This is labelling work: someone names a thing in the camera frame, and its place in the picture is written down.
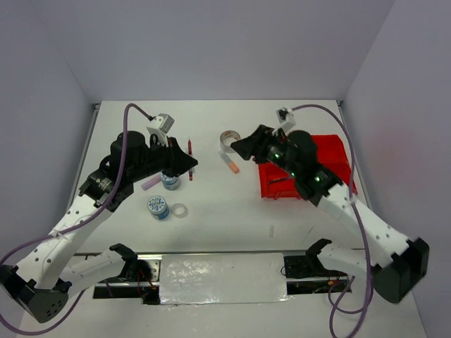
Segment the blue gel pen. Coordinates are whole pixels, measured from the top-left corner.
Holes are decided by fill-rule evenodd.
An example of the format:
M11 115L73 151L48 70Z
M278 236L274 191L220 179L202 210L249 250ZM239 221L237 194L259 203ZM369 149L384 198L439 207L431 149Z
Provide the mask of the blue gel pen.
M282 178L278 178L275 180L269 180L269 181L267 181L267 184L277 184L280 182L285 182L285 181L291 180L292 178L293 177L282 177Z

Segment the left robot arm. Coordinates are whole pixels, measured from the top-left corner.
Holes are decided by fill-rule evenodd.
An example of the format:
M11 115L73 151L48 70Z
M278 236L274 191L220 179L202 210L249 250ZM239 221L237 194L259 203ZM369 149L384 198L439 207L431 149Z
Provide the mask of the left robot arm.
M48 238L18 263L1 265L1 286L37 322L49 322L70 297L102 280L128 281L147 269L123 244L114 244L84 263L68 263L93 231L133 194L135 182L157 173L177 177L198 164L176 138L166 141L158 142L155 134L145 139L136 131L120 133Z

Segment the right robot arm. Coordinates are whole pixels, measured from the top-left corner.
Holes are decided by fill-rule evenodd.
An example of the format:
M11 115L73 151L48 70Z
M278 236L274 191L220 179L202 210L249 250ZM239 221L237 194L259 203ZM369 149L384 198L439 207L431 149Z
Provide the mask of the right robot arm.
M246 161L272 163L285 171L293 178L302 199L362 238L368 251L363 258L328 239L317 241L314 245L317 252L306 259L311 274L341 270L370 277L376 293L390 303L401 302L426 276L430 246L420 237L410 239L398 232L362 204L352 186L346 186L319 162L318 147L308 132L295 130L285 134L260 125L250 136L230 146Z

